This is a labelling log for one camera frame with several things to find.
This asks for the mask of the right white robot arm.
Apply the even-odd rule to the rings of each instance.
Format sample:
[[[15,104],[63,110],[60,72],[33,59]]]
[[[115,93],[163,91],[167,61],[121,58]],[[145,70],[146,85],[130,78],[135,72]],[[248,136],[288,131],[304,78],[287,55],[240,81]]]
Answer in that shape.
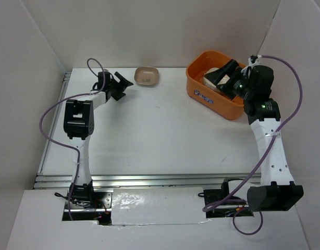
[[[232,204],[242,188],[247,188],[244,199],[253,212],[288,211],[304,194],[303,187],[295,184],[289,170],[281,138],[281,129],[302,105],[302,83],[295,69],[278,58],[277,61],[293,72],[299,87],[298,104],[293,113],[282,121],[279,106],[270,97],[274,72],[272,68],[260,65],[260,58],[260,55],[251,56],[249,65],[244,68],[232,59],[205,75],[228,98],[237,96],[243,100],[244,112],[254,133],[260,159],[241,183],[235,181],[235,187],[227,186],[220,191],[221,201],[205,205],[202,209],[204,212],[223,203]]]

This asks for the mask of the cream square plate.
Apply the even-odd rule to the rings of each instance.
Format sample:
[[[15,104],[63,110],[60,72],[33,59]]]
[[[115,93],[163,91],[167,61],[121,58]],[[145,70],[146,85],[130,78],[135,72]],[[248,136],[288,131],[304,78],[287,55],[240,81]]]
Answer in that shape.
[[[209,69],[204,75],[206,75],[207,73],[211,73],[211,72],[214,72],[218,70],[218,68],[211,68]],[[229,80],[229,76],[228,75],[225,75],[219,82],[218,85],[223,85],[225,84],[227,81]],[[209,81],[205,76],[203,77],[203,83],[206,87],[208,87],[209,89],[217,92],[217,93],[220,93],[220,90],[216,87],[216,85],[214,85],[211,81]]]

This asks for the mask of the brown square plate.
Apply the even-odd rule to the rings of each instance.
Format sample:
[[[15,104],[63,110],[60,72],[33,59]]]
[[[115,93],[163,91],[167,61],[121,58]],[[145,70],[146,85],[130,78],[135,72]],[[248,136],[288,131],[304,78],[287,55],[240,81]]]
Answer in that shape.
[[[154,86],[159,80],[159,70],[155,67],[138,67],[134,73],[134,81],[140,86]]]

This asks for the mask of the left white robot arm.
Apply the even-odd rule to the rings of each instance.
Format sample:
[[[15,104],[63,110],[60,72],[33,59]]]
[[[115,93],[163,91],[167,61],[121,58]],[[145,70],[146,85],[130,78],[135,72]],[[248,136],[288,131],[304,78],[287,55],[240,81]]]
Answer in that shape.
[[[119,72],[99,72],[97,82],[86,95],[72,97],[66,101],[63,129],[74,150],[72,162],[76,167],[72,175],[68,200],[85,208],[96,202],[93,180],[89,167],[89,142],[95,130],[94,110],[106,104],[110,98],[122,99],[126,88],[133,83]]]

